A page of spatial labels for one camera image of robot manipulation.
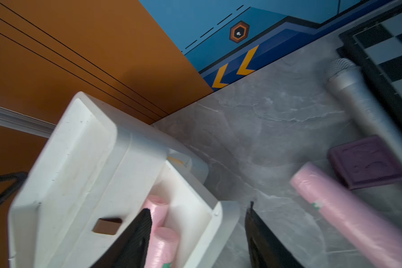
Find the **marble tile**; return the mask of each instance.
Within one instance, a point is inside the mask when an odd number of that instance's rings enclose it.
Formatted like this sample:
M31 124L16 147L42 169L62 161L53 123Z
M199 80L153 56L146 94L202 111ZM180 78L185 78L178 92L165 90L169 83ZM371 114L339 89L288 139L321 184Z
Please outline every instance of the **marble tile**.
M214 196L240 204L240 221L215 268L251 267L243 218L250 201L303 266L373 267L289 184L307 161L334 177L327 150L362 137L324 85L324 69L338 58L335 49L342 45L338 33L154 124L208 163L204 185ZM402 228L402 189L398 186L354 193Z

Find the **purple box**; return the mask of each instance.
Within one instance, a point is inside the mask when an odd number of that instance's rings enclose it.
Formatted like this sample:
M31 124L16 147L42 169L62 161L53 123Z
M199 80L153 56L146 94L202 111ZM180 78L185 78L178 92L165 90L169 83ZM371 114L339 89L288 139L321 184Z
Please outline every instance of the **purple box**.
M327 158L350 190L402 181L402 165L377 135L333 147Z

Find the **orange hexagon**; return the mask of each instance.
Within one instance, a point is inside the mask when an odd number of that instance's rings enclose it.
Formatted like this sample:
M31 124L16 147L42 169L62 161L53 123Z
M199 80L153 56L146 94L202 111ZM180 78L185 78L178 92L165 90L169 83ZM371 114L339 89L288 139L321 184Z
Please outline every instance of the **orange hexagon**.
M249 36L249 28L250 25L248 25L244 21L238 22L231 27L229 39L236 43L241 42Z

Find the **pink plastic bag roll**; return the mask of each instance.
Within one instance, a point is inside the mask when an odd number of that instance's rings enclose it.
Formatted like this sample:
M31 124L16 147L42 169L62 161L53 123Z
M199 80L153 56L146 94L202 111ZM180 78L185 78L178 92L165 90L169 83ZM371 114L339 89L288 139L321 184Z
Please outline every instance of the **pink plastic bag roll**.
M402 268L402 232L312 163L292 186L378 268Z
M172 229L157 228L150 236L144 268L171 267L179 241L179 235Z
M143 208L149 208L152 218L152 232L164 224L169 204L159 196L149 195L144 202Z

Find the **blue wall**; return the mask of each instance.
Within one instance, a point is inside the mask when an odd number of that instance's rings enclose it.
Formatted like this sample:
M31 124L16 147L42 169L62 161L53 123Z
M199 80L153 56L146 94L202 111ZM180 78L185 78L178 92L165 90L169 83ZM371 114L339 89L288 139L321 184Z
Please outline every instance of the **blue wall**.
M140 0L213 90L390 1ZM236 43L230 29L240 21L249 35Z

